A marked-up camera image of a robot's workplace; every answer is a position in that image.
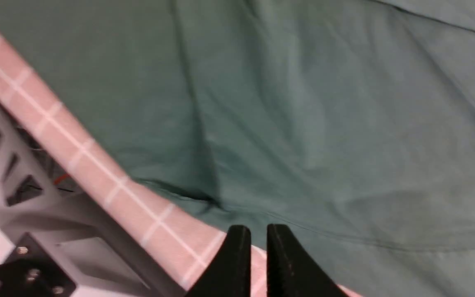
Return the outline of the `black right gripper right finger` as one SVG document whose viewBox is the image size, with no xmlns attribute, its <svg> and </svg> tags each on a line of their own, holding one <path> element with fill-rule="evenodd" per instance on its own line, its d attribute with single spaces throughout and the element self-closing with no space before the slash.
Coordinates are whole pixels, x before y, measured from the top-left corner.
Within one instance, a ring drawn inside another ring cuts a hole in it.
<svg viewBox="0 0 475 297">
<path fill-rule="evenodd" d="M 285 224 L 266 228 L 268 297 L 346 297 Z"/>
</svg>

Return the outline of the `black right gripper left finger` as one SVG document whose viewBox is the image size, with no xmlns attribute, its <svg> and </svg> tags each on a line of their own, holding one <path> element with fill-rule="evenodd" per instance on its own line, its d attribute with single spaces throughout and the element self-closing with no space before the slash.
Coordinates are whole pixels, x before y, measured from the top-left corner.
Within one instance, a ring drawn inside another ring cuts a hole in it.
<svg viewBox="0 0 475 297">
<path fill-rule="evenodd" d="M 211 263 L 187 297 L 249 297 L 251 290 L 251 232 L 232 225 Z"/>
</svg>

